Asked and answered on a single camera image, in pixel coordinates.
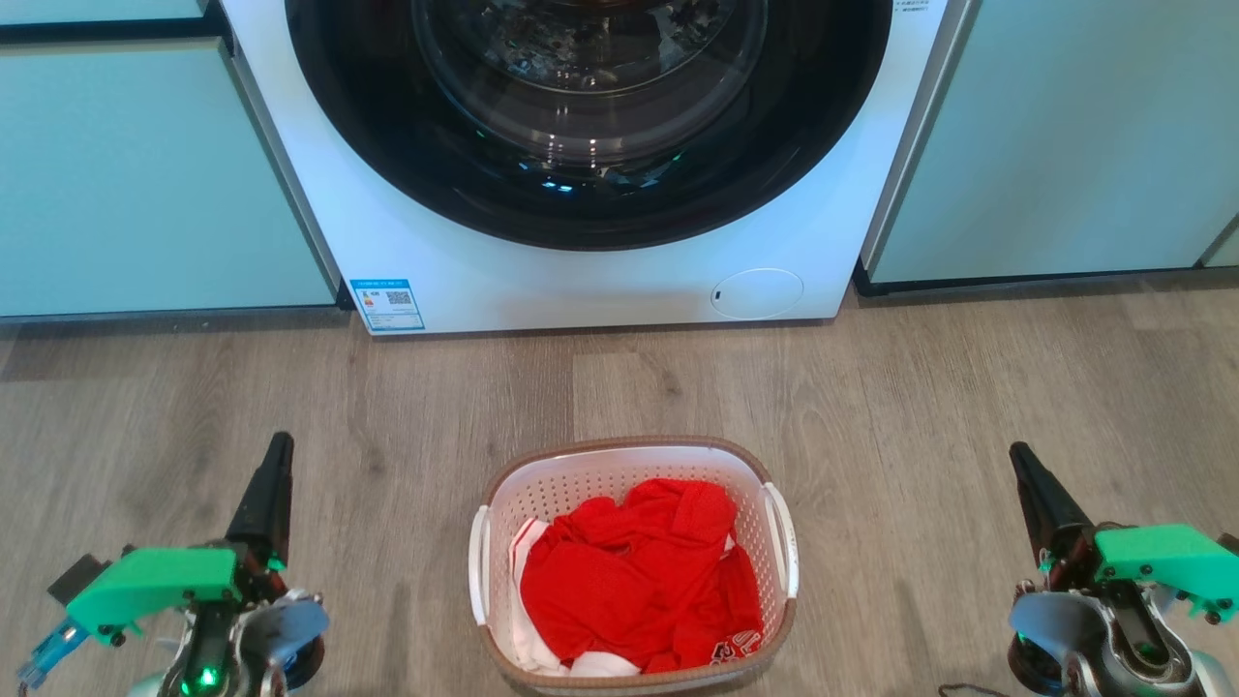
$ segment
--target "basket handle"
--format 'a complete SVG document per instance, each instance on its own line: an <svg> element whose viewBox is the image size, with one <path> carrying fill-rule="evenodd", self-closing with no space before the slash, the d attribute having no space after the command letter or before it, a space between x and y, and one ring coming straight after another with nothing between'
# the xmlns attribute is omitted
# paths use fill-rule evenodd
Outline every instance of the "basket handle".
<svg viewBox="0 0 1239 697"><path fill-rule="evenodd" d="M468 534L468 598L473 605L473 619L486 626L487 600L491 587L491 520L489 506L482 506L473 515L473 527Z"/></svg>
<svg viewBox="0 0 1239 697"><path fill-rule="evenodd" d="M783 591L789 599L795 598L800 591L800 553L795 546L795 529L792 527L792 511L787 508L787 501L774 487L767 482L763 488L769 500L766 503L766 514L771 519L771 532L777 537L776 546L782 552L778 558L779 581L783 582Z"/></svg>

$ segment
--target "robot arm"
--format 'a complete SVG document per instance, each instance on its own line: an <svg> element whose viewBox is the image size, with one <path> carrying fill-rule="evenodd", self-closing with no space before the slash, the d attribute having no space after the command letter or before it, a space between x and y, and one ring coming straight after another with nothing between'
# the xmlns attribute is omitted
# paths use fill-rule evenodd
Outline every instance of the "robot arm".
<svg viewBox="0 0 1239 697"><path fill-rule="evenodd" d="M1016 587L1007 654L1047 696L1235 697L1217 661L1189 650L1162 612L1224 624L1239 598L1239 546L1188 526L1093 525L1027 444L1011 447L1020 504L1042 583Z"/></svg>
<svg viewBox="0 0 1239 697"><path fill-rule="evenodd" d="M139 619L170 608L185 612L185 634L172 666L144 693L250 697L309 681L322 662L327 615L321 597L289 591L280 577L289 560L291 468L292 437L278 433L223 540L125 547L115 563L82 557L48 588L68 618L21 667L19 692L42 685L88 638L119 647L126 631L141 634Z"/></svg>

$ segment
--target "printed logo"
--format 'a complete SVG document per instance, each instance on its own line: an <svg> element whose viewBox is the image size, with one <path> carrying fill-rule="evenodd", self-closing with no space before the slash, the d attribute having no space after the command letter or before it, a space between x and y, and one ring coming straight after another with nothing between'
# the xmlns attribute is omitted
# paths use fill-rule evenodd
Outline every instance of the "printed logo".
<svg viewBox="0 0 1239 697"><path fill-rule="evenodd" d="M753 630L737 631L736 634L729 636L726 641L720 641L714 645L714 654L710 656L710 665L716 666L719 664L738 661L753 651L757 651L761 645L762 633Z"/></svg>

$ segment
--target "blue label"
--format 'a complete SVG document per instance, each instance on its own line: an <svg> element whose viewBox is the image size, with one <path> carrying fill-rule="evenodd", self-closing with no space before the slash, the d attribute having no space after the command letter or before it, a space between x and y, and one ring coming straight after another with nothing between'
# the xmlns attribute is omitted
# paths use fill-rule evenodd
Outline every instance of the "blue label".
<svg viewBox="0 0 1239 697"><path fill-rule="evenodd" d="M357 307L370 331L421 331L426 328L418 298L406 279L351 280Z"/></svg>

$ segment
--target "washing machine door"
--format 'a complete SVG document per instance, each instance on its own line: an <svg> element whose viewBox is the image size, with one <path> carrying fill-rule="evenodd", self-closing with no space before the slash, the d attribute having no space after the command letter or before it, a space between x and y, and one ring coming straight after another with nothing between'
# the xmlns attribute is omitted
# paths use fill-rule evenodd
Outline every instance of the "washing machine door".
<svg viewBox="0 0 1239 697"><path fill-rule="evenodd" d="M795 183L865 102L892 0L286 7L323 111L392 184L496 236L590 250L700 234Z"/></svg>

